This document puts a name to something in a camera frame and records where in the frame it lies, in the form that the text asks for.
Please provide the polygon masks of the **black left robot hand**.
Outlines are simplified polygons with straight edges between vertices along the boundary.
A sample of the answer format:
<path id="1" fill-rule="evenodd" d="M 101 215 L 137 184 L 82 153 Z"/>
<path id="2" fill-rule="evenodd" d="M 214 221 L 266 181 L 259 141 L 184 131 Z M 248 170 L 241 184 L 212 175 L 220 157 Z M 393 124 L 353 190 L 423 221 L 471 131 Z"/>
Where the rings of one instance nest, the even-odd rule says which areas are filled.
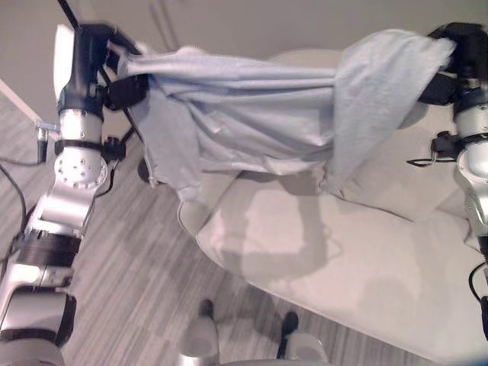
<path id="1" fill-rule="evenodd" d="M 53 84 L 57 112 L 79 110 L 103 117 L 103 109 L 120 111 L 140 103 L 149 90 L 148 75 L 123 76 L 113 44 L 139 56 L 135 43 L 108 24 L 56 27 Z"/>

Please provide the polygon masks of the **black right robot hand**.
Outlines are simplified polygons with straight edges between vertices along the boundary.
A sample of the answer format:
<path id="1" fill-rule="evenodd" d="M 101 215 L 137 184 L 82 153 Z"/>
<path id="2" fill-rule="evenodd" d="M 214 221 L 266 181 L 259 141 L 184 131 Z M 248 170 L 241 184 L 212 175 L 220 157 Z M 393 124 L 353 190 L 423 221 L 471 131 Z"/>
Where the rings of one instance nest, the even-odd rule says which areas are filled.
<path id="1" fill-rule="evenodd" d="M 487 32 L 481 24 L 450 23 L 433 30 L 429 37 L 454 41 L 454 52 L 444 72 L 437 72 L 419 101 L 431 105 L 454 105 L 454 112 L 487 103 Z"/>

